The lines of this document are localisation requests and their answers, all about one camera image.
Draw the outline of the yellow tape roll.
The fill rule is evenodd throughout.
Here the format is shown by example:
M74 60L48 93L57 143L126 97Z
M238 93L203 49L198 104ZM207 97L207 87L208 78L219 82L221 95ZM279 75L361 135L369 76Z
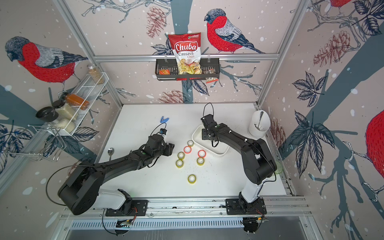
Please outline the yellow tape roll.
M188 182L189 182L190 184L194 184L194 183L196 182L196 180L197 180L196 175L191 174L191 175L188 176Z
M198 166L203 166L205 164L205 159L204 158L197 158L197 164L198 164Z
M184 166L184 161L183 160L177 160L176 161L176 167L177 168L182 168Z
M185 153L184 152L179 152L178 153L178 159L183 160L185 158Z

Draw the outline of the yellow tape roll front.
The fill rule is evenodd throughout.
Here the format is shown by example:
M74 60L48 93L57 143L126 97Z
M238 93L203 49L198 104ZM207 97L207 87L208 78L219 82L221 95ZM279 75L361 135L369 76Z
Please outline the yellow tape roll front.
M190 184L194 184L194 183L196 182L196 180L197 180L196 175L191 174L191 175L188 176L188 182L189 182Z

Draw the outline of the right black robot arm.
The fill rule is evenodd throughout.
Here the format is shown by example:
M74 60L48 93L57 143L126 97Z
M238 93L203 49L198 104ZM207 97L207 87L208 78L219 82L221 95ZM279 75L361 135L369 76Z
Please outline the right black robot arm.
M251 212L260 202L260 192L270 182L268 178L275 177L273 182L277 179L277 165L266 141L244 137L224 123L217 124L212 114L203 116L201 121L203 140L224 143L240 153L248 181L239 194L239 205L244 213Z

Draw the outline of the red tape roll left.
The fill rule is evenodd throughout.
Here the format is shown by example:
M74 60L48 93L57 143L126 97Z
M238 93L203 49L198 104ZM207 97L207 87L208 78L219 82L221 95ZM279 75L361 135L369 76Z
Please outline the red tape roll left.
M189 147L189 146L185 146L185 147L184 147L184 153L185 153L185 154L190 154L191 151L192 151L192 148L191 148L191 147Z

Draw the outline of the red tape roll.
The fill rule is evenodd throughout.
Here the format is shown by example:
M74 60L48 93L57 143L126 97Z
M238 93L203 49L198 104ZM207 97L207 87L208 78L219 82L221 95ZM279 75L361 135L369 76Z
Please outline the red tape roll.
M207 155L206 151L204 151L204 150L199 150L198 151L199 158L205 158L206 155Z
M191 147L189 147L189 146L185 146L185 147L184 147L184 153L185 153L185 154L190 154L191 151L192 151L192 148L191 148Z

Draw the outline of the red tape roll right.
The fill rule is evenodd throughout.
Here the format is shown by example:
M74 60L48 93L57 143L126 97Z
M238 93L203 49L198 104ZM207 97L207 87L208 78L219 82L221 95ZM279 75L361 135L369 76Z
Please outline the red tape roll right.
M206 151L204 151L204 150L199 150L198 151L199 158L205 158L206 155L207 155Z

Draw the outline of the metal spoon on table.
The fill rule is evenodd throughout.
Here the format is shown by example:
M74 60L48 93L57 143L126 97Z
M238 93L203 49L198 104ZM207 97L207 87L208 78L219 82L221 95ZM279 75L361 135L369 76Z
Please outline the metal spoon on table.
M115 152L114 148L109 148L108 149L109 161L112 160L112 156L113 156L114 152Z

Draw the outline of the spoon in holder cup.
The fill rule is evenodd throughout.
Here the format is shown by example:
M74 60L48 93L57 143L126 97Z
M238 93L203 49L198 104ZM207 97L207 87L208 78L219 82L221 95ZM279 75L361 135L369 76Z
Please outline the spoon in holder cup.
M260 112L260 116L259 116L259 123L258 125L256 126L256 128L260 131L260 124L262 122L262 118L263 118L263 115L264 115L264 111L261 111Z

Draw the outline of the white utensil holder cup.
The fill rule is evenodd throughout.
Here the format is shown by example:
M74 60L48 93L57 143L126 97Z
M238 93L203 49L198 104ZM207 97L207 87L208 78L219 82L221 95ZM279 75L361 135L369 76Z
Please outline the white utensil holder cup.
M256 139L263 138L271 127L271 120L267 112L259 110L253 113L248 127L250 135Z

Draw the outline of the Chuba cassava chips bag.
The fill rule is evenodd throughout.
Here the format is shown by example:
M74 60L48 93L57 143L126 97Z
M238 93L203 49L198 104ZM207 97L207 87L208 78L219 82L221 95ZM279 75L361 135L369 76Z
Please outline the Chuba cassava chips bag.
M179 75L199 75L201 69L201 33L169 35Z

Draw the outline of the orange sauce bottle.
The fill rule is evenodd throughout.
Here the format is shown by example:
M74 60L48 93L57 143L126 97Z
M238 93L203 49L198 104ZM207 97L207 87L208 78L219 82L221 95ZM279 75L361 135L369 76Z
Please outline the orange sauce bottle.
M67 94L65 95L65 101L72 107L79 107L81 110L86 110L90 102L83 99L82 97L79 97L76 94Z

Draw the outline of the clear jar on rack top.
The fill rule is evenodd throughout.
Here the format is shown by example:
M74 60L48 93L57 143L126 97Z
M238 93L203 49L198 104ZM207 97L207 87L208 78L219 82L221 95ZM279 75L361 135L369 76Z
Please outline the clear jar on rack top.
M96 65L93 65L93 64L90 64L87 67L88 67L89 75L91 76L93 81L97 85L102 85L105 81L104 81L104 77L101 70Z

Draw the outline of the black lid spice jar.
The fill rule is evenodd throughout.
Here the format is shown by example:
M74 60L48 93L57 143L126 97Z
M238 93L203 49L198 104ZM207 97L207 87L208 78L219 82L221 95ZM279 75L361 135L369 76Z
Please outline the black lid spice jar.
M59 124L64 120L64 118L62 118L52 106L44 107L38 110L35 117L53 127L58 127Z

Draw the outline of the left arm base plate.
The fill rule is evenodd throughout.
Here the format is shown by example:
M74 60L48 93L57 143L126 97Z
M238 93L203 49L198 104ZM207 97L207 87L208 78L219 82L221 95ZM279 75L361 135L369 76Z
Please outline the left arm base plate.
M107 209L106 217L142 217L146 215L148 200L130 200L124 203L118 210Z

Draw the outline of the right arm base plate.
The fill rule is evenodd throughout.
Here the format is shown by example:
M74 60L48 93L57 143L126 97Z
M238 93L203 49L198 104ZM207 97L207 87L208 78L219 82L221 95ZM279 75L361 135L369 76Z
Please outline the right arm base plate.
M237 199L226 199L225 207L228 215L266 215L267 209L263 198L247 203L242 196Z

